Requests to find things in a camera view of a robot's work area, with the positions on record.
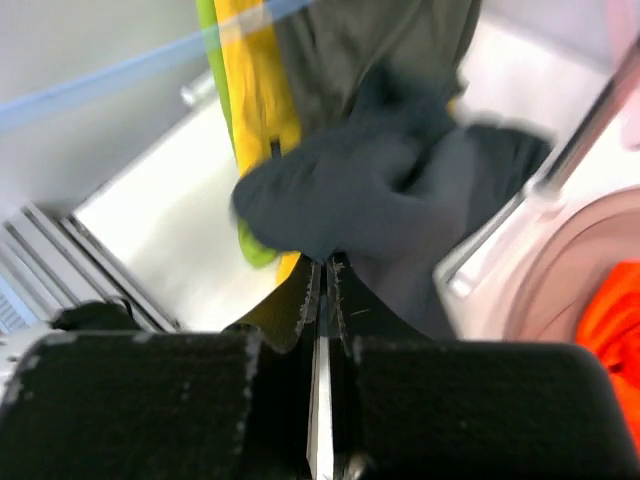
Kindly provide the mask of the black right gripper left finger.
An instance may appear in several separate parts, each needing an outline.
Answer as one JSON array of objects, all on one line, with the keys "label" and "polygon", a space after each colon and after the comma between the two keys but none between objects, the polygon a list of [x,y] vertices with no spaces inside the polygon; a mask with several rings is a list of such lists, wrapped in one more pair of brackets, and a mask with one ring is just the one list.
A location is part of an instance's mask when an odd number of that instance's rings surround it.
[{"label": "black right gripper left finger", "polygon": [[307,479],[320,268],[217,334],[26,334],[1,398],[5,479]]}]

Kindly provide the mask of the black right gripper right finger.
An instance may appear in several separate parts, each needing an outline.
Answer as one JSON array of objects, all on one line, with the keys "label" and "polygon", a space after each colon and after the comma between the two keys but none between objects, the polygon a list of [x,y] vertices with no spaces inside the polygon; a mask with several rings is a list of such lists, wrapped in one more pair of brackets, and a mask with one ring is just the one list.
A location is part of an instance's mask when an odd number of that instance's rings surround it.
[{"label": "black right gripper right finger", "polygon": [[605,370],[570,344],[438,342],[325,267],[338,479],[635,479]]}]

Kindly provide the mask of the navy dark shorts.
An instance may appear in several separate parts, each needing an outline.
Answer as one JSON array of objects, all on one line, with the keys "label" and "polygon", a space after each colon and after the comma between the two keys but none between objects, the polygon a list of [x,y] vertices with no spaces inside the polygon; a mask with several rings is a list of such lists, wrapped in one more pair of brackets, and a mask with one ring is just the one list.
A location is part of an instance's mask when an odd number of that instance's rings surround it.
[{"label": "navy dark shorts", "polygon": [[347,256],[359,279],[418,331],[453,328],[433,271],[537,171],[549,140],[517,126],[454,120],[438,90],[383,68],[349,117],[273,154],[236,184],[238,218],[264,246],[324,262]]}]

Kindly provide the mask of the orange shorts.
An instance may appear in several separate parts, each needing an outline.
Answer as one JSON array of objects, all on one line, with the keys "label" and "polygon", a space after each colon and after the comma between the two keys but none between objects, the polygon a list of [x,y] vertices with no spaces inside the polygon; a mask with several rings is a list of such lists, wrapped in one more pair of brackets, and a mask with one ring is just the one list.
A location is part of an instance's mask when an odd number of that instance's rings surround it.
[{"label": "orange shorts", "polygon": [[578,323],[576,342],[607,370],[635,443],[639,442],[639,263],[609,273]]}]

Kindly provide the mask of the olive green shorts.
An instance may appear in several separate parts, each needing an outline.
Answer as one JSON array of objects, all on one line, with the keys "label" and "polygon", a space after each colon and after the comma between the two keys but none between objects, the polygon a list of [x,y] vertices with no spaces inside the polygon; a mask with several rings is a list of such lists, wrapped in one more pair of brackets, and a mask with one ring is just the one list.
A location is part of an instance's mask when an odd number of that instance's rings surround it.
[{"label": "olive green shorts", "polygon": [[478,24],[478,1],[314,1],[279,20],[275,33],[289,91],[309,134],[352,108],[369,70],[383,66],[401,86],[452,99]]}]

